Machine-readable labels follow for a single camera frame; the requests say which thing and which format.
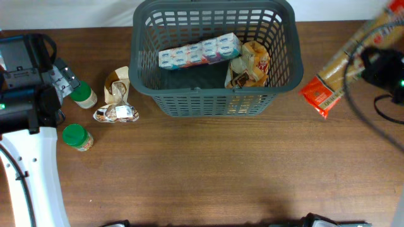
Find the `San Remo spaghetti packet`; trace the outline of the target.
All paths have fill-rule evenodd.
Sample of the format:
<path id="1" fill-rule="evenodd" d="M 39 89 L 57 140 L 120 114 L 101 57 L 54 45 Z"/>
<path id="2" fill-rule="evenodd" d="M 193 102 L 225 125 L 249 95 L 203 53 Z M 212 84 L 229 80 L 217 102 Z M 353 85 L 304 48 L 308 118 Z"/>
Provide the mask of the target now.
<path id="1" fill-rule="evenodd" d="M 365 38 L 373 29 L 396 21 L 403 20 L 403 0 L 392 0 L 383 9 L 382 13 L 371 21 L 364 24 L 348 42 L 334 55 L 332 60 L 323 67 L 321 71 L 308 82 L 300 94 L 306 102 L 312 105 L 321 116 L 327 118 L 328 112 L 338 103 L 344 95 L 343 71 L 348 63 L 349 55 L 354 51 L 355 46 L 364 40 L 364 43 L 355 52 L 353 64 L 347 72 L 347 83 L 359 80 L 364 70 L 364 63 L 359 54 L 366 47 L 377 47 L 386 49 L 392 46 L 403 36 L 403 27 L 383 28 Z"/>

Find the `grey plastic laundry basket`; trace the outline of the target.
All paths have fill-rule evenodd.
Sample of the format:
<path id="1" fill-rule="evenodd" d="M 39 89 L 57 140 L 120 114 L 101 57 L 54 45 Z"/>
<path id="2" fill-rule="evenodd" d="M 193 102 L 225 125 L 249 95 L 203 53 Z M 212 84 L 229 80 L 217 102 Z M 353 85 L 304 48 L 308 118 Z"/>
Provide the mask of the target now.
<path id="1" fill-rule="evenodd" d="M 226 33 L 268 51 L 264 87 L 227 89 L 227 61 L 175 70 L 158 65 L 161 50 Z M 129 80 L 169 116 L 255 116 L 303 74 L 295 13 L 286 0 L 144 1 L 134 11 Z"/>

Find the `orange brown snack bag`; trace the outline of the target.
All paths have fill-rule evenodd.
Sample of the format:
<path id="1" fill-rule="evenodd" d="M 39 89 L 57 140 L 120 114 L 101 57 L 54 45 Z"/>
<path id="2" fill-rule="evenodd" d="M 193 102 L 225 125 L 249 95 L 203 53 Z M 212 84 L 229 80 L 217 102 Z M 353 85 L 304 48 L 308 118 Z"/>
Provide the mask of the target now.
<path id="1" fill-rule="evenodd" d="M 252 40 L 242 45 L 241 56 L 232 59 L 227 70 L 225 87 L 265 87 L 269 78 L 270 56 L 265 46 Z"/>

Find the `Kleenex tissue multipack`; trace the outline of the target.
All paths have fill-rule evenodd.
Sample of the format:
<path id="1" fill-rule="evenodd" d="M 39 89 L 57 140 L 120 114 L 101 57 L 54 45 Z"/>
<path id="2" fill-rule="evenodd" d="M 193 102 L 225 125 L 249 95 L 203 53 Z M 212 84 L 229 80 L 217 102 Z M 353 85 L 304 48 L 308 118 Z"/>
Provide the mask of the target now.
<path id="1" fill-rule="evenodd" d="M 241 54 L 242 43 L 234 33 L 228 33 L 196 44 L 185 45 L 158 53 L 158 66 L 175 70 L 215 64 L 234 59 Z"/>

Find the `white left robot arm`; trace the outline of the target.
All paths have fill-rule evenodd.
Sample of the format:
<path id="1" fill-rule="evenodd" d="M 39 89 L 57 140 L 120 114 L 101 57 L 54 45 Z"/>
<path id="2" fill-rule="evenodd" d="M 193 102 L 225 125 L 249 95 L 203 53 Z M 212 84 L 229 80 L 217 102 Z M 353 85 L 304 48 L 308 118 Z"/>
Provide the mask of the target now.
<path id="1" fill-rule="evenodd" d="M 1 39 L 1 162 L 16 226 L 69 226 L 57 170 L 64 98 L 80 86 L 46 34 Z"/>

